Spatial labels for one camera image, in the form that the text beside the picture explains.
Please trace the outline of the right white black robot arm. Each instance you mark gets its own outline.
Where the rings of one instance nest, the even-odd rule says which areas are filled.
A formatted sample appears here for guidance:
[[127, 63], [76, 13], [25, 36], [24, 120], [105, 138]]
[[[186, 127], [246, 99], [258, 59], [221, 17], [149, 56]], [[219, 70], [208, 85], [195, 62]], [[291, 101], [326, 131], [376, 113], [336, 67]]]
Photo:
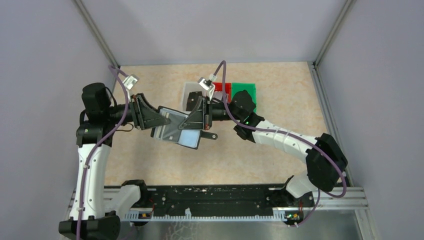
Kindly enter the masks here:
[[348, 160], [332, 135], [308, 136], [271, 123], [255, 113], [256, 104], [247, 90], [236, 92], [230, 103], [192, 91], [185, 103], [189, 115], [180, 125], [182, 129], [209, 130], [214, 121], [233, 120], [233, 129], [241, 139], [273, 146], [305, 162], [306, 170], [285, 183], [281, 199], [287, 206], [295, 206], [304, 194], [314, 190], [331, 193], [338, 180], [347, 187], [343, 172]]

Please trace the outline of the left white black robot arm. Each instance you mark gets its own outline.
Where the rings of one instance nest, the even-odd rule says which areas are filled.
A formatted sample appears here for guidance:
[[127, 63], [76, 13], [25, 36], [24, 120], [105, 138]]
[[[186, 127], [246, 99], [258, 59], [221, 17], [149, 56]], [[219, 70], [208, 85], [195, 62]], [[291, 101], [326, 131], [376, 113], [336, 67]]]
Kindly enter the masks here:
[[59, 223], [58, 231], [71, 240], [116, 240], [125, 214], [134, 205], [146, 206], [150, 193], [143, 180], [126, 180], [112, 201], [105, 203], [105, 173], [114, 133], [126, 124], [148, 130], [171, 121], [142, 93], [127, 96], [124, 104], [117, 104], [103, 83], [85, 86], [81, 98], [85, 109], [76, 131], [77, 187], [69, 218]]

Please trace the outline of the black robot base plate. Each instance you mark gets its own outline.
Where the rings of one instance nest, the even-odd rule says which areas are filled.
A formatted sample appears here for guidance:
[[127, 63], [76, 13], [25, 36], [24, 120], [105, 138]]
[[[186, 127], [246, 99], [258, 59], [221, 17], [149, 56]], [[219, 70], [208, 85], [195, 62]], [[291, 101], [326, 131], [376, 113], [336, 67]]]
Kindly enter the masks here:
[[271, 216], [274, 208], [307, 208], [315, 204], [308, 192], [294, 199], [278, 184], [150, 185], [141, 192], [133, 209], [152, 208], [155, 217]]

